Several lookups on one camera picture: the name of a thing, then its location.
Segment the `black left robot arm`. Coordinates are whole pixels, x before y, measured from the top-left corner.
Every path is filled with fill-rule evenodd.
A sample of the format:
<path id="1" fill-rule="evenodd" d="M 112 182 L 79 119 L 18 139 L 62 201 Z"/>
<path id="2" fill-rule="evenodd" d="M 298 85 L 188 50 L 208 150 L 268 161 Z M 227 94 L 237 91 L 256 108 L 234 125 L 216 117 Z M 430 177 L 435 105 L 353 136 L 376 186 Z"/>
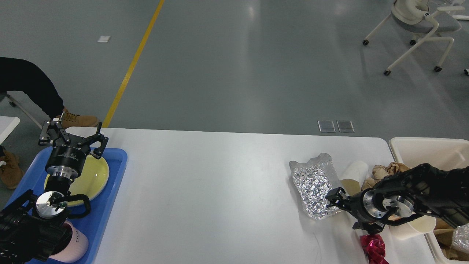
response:
<path id="1" fill-rule="evenodd" d="M 29 189 L 2 209 L 0 214 L 1 263 L 24 264 L 31 259 L 45 262 L 64 248 L 72 231 L 64 227 L 67 219 L 80 219 L 91 212 L 89 197 L 72 195 L 71 184 L 80 177 L 90 154 L 100 159 L 108 138 L 101 134 L 77 136 L 65 131 L 60 118 L 45 121 L 38 138 L 41 146 L 52 146 L 45 166 L 49 174 L 44 192 Z"/>

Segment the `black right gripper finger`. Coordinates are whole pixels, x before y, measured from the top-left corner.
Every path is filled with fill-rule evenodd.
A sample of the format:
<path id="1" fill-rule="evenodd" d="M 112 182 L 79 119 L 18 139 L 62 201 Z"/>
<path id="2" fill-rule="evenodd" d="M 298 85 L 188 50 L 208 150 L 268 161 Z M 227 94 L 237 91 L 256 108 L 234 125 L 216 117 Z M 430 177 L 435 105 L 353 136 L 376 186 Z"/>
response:
<path id="1" fill-rule="evenodd" d="M 351 213 L 351 196 L 343 187 L 337 187 L 328 191 L 325 196 L 328 204 L 326 208 L 337 207 L 345 212 Z"/>
<path id="2" fill-rule="evenodd" d="M 354 230 L 364 230 L 367 234 L 375 235 L 383 231 L 385 228 L 385 224 L 380 221 L 377 222 L 365 222 L 362 220 L 357 220 L 354 223 L 353 229 Z"/>

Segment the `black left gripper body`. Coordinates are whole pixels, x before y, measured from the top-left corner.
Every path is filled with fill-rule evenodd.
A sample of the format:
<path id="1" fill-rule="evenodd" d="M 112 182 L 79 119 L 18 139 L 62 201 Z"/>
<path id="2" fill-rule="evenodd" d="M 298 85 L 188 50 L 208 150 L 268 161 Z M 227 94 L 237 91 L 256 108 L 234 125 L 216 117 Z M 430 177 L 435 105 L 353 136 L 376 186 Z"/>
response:
<path id="1" fill-rule="evenodd" d="M 53 146 L 45 166 L 45 171 L 51 176 L 76 179 L 82 174 L 86 157 L 89 153 L 89 146 Z"/>

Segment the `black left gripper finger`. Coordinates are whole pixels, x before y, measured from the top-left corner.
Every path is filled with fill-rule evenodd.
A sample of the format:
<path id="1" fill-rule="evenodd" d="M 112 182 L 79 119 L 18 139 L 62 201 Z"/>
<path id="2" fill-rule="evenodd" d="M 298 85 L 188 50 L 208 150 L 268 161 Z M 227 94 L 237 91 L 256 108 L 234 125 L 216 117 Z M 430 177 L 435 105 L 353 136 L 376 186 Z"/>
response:
<path id="1" fill-rule="evenodd" d="M 86 155 L 90 154 L 97 160 L 102 157 L 109 140 L 108 137 L 101 133 L 101 127 L 102 122 L 99 122 L 95 134 L 90 135 L 89 137 L 83 137 L 77 141 L 77 148 L 81 150 L 81 152 Z M 97 142 L 99 142 L 99 147 L 91 150 L 91 145 Z"/>
<path id="2" fill-rule="evenodd" d="M 62 118 L 46 120 L 38 137 L 39 146 L 72 147 L 71 138 L 62 126 Z"/>

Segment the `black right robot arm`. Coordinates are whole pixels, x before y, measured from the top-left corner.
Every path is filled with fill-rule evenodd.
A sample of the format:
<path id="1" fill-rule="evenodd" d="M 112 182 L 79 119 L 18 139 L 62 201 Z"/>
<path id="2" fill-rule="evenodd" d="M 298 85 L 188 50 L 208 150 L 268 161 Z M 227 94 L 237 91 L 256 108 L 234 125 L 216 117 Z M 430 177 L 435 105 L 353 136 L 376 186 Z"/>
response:
<path id="1" fill-rule="evenodd" d="M 468 168 L 440 170 L 430 164 L 398 172 L 351 197 L 341 187 L 330 190 L 329 207 L 351 214 L 353 229 L 378 234 L 422 216 L 442 219 L 452 228 L 468 223 Z"/>

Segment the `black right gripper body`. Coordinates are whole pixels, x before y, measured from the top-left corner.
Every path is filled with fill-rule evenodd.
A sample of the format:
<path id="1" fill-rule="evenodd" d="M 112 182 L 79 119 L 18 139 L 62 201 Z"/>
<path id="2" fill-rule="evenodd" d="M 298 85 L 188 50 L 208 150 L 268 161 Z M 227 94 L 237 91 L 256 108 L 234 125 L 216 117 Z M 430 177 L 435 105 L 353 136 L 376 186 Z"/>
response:
<path id="1" fill-rule="evenodd" d="M 382 204 L 384 194 L 377 189 L 366 189 L 348 196 L 350 214 L 362 223 L 376 223 L 383 226 L 385 208 Z"/>

